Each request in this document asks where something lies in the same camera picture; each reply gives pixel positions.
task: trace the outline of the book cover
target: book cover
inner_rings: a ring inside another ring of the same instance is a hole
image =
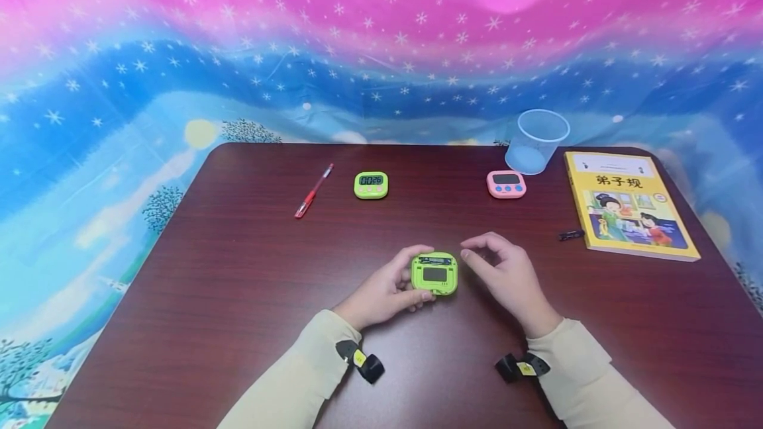
[[[694,247],[652,158],[567,152],[589,249],[694,262]]]

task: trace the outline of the black wrist strap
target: black wrist strap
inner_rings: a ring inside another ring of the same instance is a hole
[[[532,353],[525,354],[522,359],[507,354],[495,364],[495,368],[506,383],[516,383],[523,377],[542,377],[551,371],[546,361]]]
[[[336,352],[345,360],[345,363],[352,363],[358,369],[358,373],[373,384],[383,374],[383,364],[376,354],[366,356],[352,340],[343,340],[336,344]]]

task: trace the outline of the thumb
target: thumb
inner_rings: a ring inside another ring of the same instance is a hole
[[[406,290],[392,295],[391,302],[395,313],[402,312],[417,303],[430,302],[432,293],[429,290]]]
[[[461,258],[464,259],[469,267],[482,279],[483,282],[490,284],[496,278],[497,270],[485,259],[467,248],[461,250]]]

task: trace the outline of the cartoon girl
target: cartoon girl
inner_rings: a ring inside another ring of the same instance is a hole
[[[601,235],[599,235],[599,238],[604,240],[619,240],[620,242],[631,242],[631,239],[626,237],[626,234],[623,232],[623,229],[618,225],[619,217],[617,213],[619,210],[623,208],[623,205],[617,200],[616,198],[612,197],[609,194],[598,194],[596,195],[596,200],[599,201],[599,205],[601,205],[603,211],[601,213],[601,217],[604,222],[607,223],[606,229],[607,232],[601,232]]]
[[[662,227],[658,225],[659,219],[652,214],[641,213],[641,224],[646,228],[653,245],[660,247],[672,247],[673,239],[669,238]]]

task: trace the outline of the forearm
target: forearm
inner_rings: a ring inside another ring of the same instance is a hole
[[[563,320],[550,334],[527,342],[551,366],[540,384],[568,428],[673,427],[609,364],[609,354],[582,323]]]
[[[217,429],[308,429],[347,370],[336,352],[341,340],[361,335],[330,310],[322,310],[297,341],[231,408]]]

